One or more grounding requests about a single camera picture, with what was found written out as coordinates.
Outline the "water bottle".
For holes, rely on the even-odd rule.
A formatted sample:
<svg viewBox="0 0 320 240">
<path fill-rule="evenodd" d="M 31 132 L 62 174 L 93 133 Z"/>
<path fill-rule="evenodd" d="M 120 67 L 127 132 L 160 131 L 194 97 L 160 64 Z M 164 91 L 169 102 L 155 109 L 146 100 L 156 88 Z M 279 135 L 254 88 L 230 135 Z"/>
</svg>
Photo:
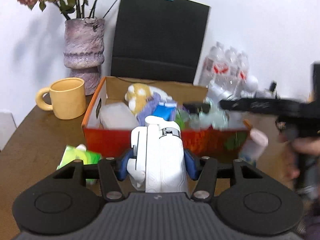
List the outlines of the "water bottle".
<svg viewBox="0 0 320 240">
<path fill-rule="evenodd" d="M 234 93 L 238 84 L 238 67 L 236 64 L 237 50 L 234 47 L 230 47 L 228 50 L 226 50 L 225 56 L 227 71 L 222 78 L 222 87 L 223 89 L 228 90 L 231 93 Z"/>
<path fill-rule="evenodd" d="M 242 82 L 246 81 L 248 72 L 249 72 L 249 60 L 248 55 L 243 51 L 242 53 L 238 54 L 236 64 L 238 67 L 238 84 L 235 89 L 235 94 L 239 95 L 242 91 Z"/>
<path fill-rule="evenodd" d="M 215 79 L 216 74 L 223 68 L 224 64 L 224 45 L 221 42 L 216 42 L 216 45 L 212 46 L 209 54 L 204 59 L 199 85 L 202 87 L 208 87 L 210 81 Z"/>
</svg>

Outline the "white box on floor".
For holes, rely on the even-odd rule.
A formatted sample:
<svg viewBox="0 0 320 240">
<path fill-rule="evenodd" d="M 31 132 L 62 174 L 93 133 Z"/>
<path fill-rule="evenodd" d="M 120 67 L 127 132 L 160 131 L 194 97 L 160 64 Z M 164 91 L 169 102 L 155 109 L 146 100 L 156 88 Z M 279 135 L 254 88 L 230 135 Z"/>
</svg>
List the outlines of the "white box on floor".
<svg viewBox="0 0 320 240">
<path fill-rule="evenodd" d="M 0 149 L 1 151 L 16 131 L 16 123 L 10 111 L 1 110 L 0 112 Z"/>
</svg>

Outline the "right water bottle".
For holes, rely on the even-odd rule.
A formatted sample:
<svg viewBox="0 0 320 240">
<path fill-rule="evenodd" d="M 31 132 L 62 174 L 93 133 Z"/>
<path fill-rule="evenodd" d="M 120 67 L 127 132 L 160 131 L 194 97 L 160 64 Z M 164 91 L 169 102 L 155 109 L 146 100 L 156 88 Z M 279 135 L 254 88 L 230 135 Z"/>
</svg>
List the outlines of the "right water bottle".
<svg viewBox="0 0 320 240">
<path fill-rule="evenodd" d="M 238 54 L 236 64 L 238 67 L 238 84 L 235 89 L 235 94 L 239 95 L 242 91 L 242 82 L 246 81 L 248 72 L 249 72 L 249 60 L 248 55 L 243 51 L 242 53 Z"/>
</svg>

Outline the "purple towel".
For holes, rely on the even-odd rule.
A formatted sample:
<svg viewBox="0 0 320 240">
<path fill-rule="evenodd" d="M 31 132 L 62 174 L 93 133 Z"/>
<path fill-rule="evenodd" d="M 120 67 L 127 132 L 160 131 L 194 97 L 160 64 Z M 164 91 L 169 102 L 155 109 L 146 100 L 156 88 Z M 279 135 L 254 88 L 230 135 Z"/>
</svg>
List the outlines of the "purple towel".
<svg viewBox="0 0 320 240">
<path fill-rule="evenodd" d="M 148 97 L 146 105 L 142 108 L 142 110 L 136 114 L 136 119 L 139 123 L 139 126 L 145 126 L 145 118 L 153 115 L 158 106 L 175 109 L 177 107 L 177 102 L 171 97 L 162 98 L 159 93 L 154 92 L 152 96 Z"/>
</svg>

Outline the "pink round jar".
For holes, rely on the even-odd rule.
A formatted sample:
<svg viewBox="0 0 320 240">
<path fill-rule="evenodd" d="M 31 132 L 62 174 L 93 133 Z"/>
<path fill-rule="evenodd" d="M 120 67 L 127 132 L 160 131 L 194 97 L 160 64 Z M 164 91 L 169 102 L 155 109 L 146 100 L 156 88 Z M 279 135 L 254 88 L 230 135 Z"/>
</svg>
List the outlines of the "pink round jar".
<svg viewBox="0 0 320 240">
<path fill-rule="evenodd" d="M 250 130 L 249 138 L 244 143 L 238 158 L 256 167 L 258 159 L 268 146 L 267 135 L 253 128 Z"/>
</svg>

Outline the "white robot toy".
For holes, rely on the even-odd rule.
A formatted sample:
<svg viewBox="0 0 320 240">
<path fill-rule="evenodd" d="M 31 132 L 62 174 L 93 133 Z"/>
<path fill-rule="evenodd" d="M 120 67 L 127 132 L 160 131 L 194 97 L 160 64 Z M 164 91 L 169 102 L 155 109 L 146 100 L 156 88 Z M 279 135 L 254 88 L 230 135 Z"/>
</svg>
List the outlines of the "white robot toy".
<svg viewBox="0 0 320 240">
<path fill-rule="evenodd" d="M 127 171 L 132 186 L 145 193 L 188 192 L 187 171 L 179 125 L 150 115 L 145 126 L 131 132 L 134 158 Z"/>
</svg>

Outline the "iridescent plastic bag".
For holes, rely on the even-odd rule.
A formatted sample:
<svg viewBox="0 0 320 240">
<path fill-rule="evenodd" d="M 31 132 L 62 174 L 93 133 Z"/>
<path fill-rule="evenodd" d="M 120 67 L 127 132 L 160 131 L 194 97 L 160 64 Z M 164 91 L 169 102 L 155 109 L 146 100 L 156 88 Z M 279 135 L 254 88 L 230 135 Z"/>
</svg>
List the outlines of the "iridescent plastic bag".
<svg viewBox="0 0 320 240">
<path fill-rule="evenodd" d="M 208 128 L 222 130 L 228 127 L 228 115 L 219 109 L 212 99 L 206 97 L 202 102 L 210 104 L 209 113 L 189 113 L 183 104 L 176 108 L 175 122 L 180 129 L 205 130 Z"/>
</svg>

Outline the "yellow white plush toy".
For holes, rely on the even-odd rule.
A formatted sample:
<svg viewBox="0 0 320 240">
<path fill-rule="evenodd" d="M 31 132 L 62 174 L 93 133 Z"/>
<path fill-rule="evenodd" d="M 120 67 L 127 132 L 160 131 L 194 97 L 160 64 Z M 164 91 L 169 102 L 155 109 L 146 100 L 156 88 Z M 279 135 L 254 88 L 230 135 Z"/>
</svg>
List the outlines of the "yellow white plush toy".
<svg viewBox="0 0 320 240">
<path fill-rule="evenodd" d="M 145 107 L 148 98 L 152 96 L 150 87 L 143 83 L 133 83 L 127 88 L 125 101 L 130 111 L 137 115 Z"/>
</svg>

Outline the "middle water bottle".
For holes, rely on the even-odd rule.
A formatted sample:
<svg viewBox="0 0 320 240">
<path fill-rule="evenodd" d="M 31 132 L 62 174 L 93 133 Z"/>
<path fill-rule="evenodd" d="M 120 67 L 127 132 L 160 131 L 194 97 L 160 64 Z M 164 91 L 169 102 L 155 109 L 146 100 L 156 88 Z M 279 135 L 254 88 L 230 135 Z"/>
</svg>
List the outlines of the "middle water bottle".
<svg viewBox="0 0 320 240">
<path fill-rule="evenodd" d="M 223 89 L 228 90 L 231 93 L 234 93 L 238 84 L 238 67 L 236 64 L 237 50 L 234 47 L 230 47 L 228 50 L 226 50 L 225 56 L 227 71 L 222 78 L 222 87 Z"/>
</svg>

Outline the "white robot figurine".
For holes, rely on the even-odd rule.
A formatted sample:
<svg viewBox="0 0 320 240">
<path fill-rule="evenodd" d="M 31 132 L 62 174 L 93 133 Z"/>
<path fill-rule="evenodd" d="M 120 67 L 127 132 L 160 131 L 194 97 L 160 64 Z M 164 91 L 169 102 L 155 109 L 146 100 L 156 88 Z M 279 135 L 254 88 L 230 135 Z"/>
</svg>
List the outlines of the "white robot figurine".
<svg viewBox="0 0 320 240">
<path fill-rule="evenodd" d="M 258 80 L 253 75 L 249 75 L 246 79 L 217 75 L 208 85 L 207 97 L 213 101 L 253 98 L 258 85 Z"/>
</svg>

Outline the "clear plastic swab box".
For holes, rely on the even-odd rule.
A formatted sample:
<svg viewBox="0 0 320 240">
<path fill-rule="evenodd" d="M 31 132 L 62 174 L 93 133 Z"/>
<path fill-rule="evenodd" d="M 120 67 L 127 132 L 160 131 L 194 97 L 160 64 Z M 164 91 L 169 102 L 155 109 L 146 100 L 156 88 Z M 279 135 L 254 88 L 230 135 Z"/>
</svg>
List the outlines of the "clear plastic swab box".
<svg viewBox="0 0 320 240">
<path fill-rule="evenodd" d="M 132 130 L 139 126 L 135 115 L 123 102 L 104 105 L 100 109 L 99 118 L 104 129 Z"/>
</svg>

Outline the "purple fuzzy vase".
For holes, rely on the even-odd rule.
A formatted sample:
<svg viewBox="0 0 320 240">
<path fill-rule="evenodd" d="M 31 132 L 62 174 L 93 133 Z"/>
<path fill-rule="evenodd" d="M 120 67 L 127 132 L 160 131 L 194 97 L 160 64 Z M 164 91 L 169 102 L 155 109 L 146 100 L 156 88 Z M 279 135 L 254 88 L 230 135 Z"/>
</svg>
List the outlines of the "purple fuzzy vase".
<svg viewBox="0 0 320 240">
<path fill-rule="evenodd" d="M 85 82 L 85 94 L 92 95 L 100 82 L 99 69 L 104 57 L 105 20 L 101 18 L 75 18 L 65 22 L 65 48 L 63 63 L 69 77 Z"/>
</svg>

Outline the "yellow mug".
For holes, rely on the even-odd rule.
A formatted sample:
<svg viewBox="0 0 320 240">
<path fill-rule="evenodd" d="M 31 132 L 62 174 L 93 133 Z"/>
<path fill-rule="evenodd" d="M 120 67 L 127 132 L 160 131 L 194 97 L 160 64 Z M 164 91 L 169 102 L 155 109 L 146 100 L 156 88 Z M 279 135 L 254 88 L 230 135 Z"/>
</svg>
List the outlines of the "yellow mug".
<svg viewBox="0 0 320 240">
<path fill-rule="evenodd" d="M 44 111 L 53 111 L 58 119 L 75 119 L 86 111 L 84 85 L 84 80 L 77 77 L 57 80 L 38 91 L 36 104 Z"/>
</svg>

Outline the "left water bottle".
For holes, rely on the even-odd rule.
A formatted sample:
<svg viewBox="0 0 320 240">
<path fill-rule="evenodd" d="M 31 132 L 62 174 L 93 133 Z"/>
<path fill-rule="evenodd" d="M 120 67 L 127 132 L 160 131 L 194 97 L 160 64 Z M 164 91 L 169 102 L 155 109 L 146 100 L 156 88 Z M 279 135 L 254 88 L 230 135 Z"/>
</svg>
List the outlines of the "left water bottle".
<svg viewBox="0 0 320 240">
<path fill-rule="evenodd" d="M 202 87 L 208 87 L 210 81 L 215 79 L 216 74 L 223 68 L 224 64 L 224 45 L 221 42 L 216 42 L 216 45 L 212 46 L 209 54 L 204 59 L 199 85 Z"/>
</svg>

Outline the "black paper bag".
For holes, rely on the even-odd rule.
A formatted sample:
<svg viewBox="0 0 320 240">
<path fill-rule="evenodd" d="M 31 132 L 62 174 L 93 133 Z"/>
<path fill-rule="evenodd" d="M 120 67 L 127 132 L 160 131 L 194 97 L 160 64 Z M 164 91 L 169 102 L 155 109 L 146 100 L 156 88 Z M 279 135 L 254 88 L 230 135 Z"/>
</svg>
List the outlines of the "black paper bag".
<svg viewBox="0 0 320 240">
<path fill-rule="evenodd" d="M 121 0 L 111 75 L 193 83 L 209 10 L 190 0 Z"/>
</svg>

